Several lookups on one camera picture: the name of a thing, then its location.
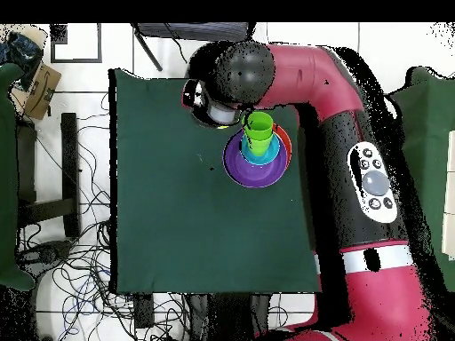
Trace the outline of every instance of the green cloth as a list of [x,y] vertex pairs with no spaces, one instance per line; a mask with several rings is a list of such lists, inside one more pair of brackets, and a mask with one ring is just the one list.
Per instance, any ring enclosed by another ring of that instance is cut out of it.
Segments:
[[269,112],[294,145],[288,170],[244,188],[222,163],[240,125],[197,125],[181,105],[185,82],[116,70],[117,291],[318,291],[294,110]]
[[449,132],[455,130],[455,80],[423,67],[413,69],[410,86],[391,95],[402,112],[408,163],[431,232],[437,263],[448,291],[455,291],[455,262],[442,253],[443,212]]
[[23,75],[15,64],[0,66],[0,285],[30,290],[35,280],[16,265],[19,174],[16,112],[9,98],[12,83]]

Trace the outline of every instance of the control panel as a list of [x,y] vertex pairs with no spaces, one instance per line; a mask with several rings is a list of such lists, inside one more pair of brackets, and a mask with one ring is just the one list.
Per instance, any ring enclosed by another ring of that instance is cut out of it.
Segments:
[[378,149],[367,141],[354,145],[347,165],[363,213],[383,224],[395,221],[398,209]]

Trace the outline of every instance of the amazon box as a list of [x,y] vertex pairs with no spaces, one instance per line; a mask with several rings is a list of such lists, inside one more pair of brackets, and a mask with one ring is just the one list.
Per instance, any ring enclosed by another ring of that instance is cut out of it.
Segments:
[[60,78],[61,74],[56,70],[43,63],[40,65],[25,105],[27,116],[38,120],[44,118]]

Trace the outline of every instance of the white tile floor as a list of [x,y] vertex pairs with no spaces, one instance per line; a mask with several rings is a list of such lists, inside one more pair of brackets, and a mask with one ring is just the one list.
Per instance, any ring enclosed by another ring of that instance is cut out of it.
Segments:
[[[38,25],[49,32],[49,25]],[[434,68],[440,74],[449,75],[455,71],[455,45],[451,33],[443,25],[431,23],[260,23],[255,33],[255,38],[260,42],[280,41],[293,44],[333,45],[346,46],[357,50],[370,65],[375,76],[385,92],[401,87],[407,68],[415,65],[425,65]],[[106,114],[101,108],[101,101],[108,91],[108,69],[124,68],[136,75],[152,77],[183,77],[186,64],[180,56],[177,45],[170,39],[149,38],[147,43],[157,59],[164,67],[163,72],[156,71],[146,53],[140,48],[133,38],[132,28],[129,24],[102,24],[102,63],[60,63],[51,64],[51,44],[48,38],[44,48],[44,63],[51,65],[62,73],[57,88],[57,93],[52,99],[52,116],[46,116],[43,121],[37,122],[38,138],[43,142],[49,153],[61,161],[60,146],[60,115],[62,112],[76,112],[80,119],[91,115]],[[187,59],[204,42],[181,41],[183,53]],[[69,24],[68,45],[58,45],[55,49],[58,59],[81,59],[96,57],[96,27],[95,24]],[[107,108],[106,98],[103,107]],[[87,120],[80,120],[78,126],[108,127],[108,116],[94,116]],[[108,131],[87,128],[79,133],[81,144],[87,147],[97,159],[96,183],[109,192],[108,177]],[[36,150],[36,191],[39,201],[58,199],[61,197],[61,171],[41,145],[37,144]],[[93,166],[93,157],[81,148],[83,155]],[[90,169],[81,159],[80,181],[81,188],[87,197],[81,196],[81,201],[89,202],[93,197],[90,185]],[[109,209],[95,206],[94,212],[97,220],[108,219]],[[83,214],[83,227],[95,221],[91,211]],[[61,218],[48,220],[42,223],[43,230],[36,236],[36,242],[63,239],[63,224]],[[26,229],[27,236],[36,230],[36,226]],[[82,245],[95,242],[95,232],[91,231],[80,241]],[[88,247],[78,247],[78,250],[87,250]],[[65,268],[71,278],[83,276],[71,268]],[[68,298],[68,292],[73,288],[68,283],[68,275],[60,269],[49,272],[43,279],[38,292],[38,328],[42,334],[51,334],[59,338],[65,328],[62,315],[62,306],[67,311],[75,305]],[[75,282],[75,288],[80,289],[85,278]],[[166,301],[166,295],[159,295],[156,301]],[[288,312],[287,324],[307,320],[314,310],[314,298],[310,294],[283,295],[281,307]],[[278,296],[273,296],[271,307],[278,306]],[[164,320],[168,305],[161,307],[157,320]],[[132,341],[123,330],[116,317],[106,318],[99,322],[100,316],[92,312],[90,304],[80,309],[85,312],[76,321],[74,335],[68,335],[63,341]],[[269,325],[272,327],[283,324],[285,315],[271,313]],[[70,313],[67,321],[73,321],[74,314]],[[123,325],[128,329],[130,320],[123,320]],[[138,338],[145,336],[145,330],[138,330]],[[181,326],[174,325],[171,334],[181,336]]]

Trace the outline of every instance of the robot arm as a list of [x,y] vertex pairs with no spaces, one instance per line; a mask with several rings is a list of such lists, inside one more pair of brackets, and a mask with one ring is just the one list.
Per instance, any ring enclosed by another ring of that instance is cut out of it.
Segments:
[[352,314],[329,336],[312,331],[300,341],[427,339],[428,312],[368,104],[341,59],[324,48],[249,41],[205,45],[189,65],[182,103],[208,126],[234,125],[245,109],[298,110],[322,290],[334,284],[324,274],[344,269]]

